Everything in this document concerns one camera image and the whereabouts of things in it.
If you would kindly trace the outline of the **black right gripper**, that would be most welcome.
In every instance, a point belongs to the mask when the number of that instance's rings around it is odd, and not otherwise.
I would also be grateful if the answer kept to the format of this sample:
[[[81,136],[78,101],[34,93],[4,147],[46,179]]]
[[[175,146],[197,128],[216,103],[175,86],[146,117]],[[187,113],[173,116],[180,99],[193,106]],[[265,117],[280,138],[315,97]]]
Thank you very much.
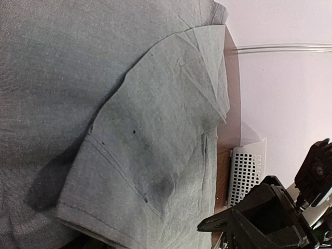
[[[228,248],[319,248],[313,230],[276,176],[235,206],[204,219],[199,232],[222,232]]]

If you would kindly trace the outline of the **grey long sleeve shirt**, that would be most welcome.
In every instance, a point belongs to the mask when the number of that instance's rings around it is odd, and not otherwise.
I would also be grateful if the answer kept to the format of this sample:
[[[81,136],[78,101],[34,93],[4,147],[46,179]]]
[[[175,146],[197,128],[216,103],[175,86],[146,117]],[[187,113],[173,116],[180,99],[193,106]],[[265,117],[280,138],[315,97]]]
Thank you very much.
[[[1,248],[210,248],[216,1],[1,1]]]

